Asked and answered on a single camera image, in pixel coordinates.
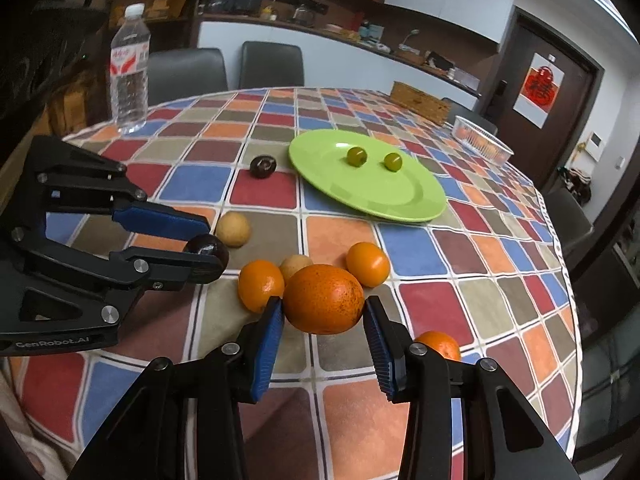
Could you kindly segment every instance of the dark cherry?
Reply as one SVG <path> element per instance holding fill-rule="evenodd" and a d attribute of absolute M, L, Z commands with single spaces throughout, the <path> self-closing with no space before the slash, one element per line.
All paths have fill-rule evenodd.
<path fill-rule="evenodd" d="M 258 155 L 251 161 L 249 171 L 255 178 L 267 178 L 276 171 L 276 159 L 271 155 Z"/>
<path fill-rule="evenodd" d="M 220 238 L 212 234 L 194 236 L 185 244 L 182 252 L 216 256 L 220 260 L 223 270 L 226 269 L 226 264 L 229 263 L 229 249 L 226 248 Z"/>

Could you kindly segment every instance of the bottle cap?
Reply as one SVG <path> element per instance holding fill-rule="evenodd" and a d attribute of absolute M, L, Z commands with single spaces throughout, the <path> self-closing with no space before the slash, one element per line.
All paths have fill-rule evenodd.
<path fill-rule="evenodd" d="M 124 10 L 125 18 L 139 18 L 145 11 L 145 4 L 133 4 Z"/>

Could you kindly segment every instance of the bottle label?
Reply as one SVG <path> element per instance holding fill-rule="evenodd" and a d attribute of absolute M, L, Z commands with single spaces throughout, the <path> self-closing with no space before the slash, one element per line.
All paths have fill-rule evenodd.
<path fill-rule="evenodd" d="M 111 49 L 111 75 L 129 75 L 146 68 L 149 58 L 149 42 L 119 46 Z"/>

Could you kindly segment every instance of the chair backrest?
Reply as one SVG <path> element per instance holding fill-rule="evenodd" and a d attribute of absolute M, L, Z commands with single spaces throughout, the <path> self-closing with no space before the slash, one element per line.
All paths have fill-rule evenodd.
<path fill-rule="evenodd" d="M 218 48 L 179 48 L 149 55 L 149 105 L 224 92 L 225 60 Z"/>
<path fill-rule="evenodd" d="M 476 114 L 474 111 L 469 110 L 469 108 L 464 107 L 460 103 L 449 99 L 448 97 L 442 98 L 442 101 L 446 102 L 451 106 L 451 110 L 449 111 L 449 115 L 447 115 L 447 123 L 453 124 L 456 122 L 456 115 L 460 117 L 464 117 L 468 119 L 473 124 L 477 124 L 483 130 L 488 131 L 492 136 L 496 136 L 498 134 L 498 126 L 488 121 L 484 117 L 479 114 Z"/>
<path fill-rule="evenodd" d="M 265 41 L 245 41 L 238 88 L 304 86 L 300 47 Z"/>

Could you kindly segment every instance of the dark brown door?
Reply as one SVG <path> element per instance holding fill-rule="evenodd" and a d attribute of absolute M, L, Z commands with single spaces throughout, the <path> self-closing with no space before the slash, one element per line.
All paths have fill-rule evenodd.
<path fill-rule="evenodd" d="M 513 150 L 510 162 L 540 188 L 572 138 L 593 76 L 522 24 L 516 25 L 506 48 L 498 69 L 498 85 L 484 116 L 498 126 L 498 138 Z M 564 72 L 556 100 L 541 128 L 513 109 L 534 54 Z"/>

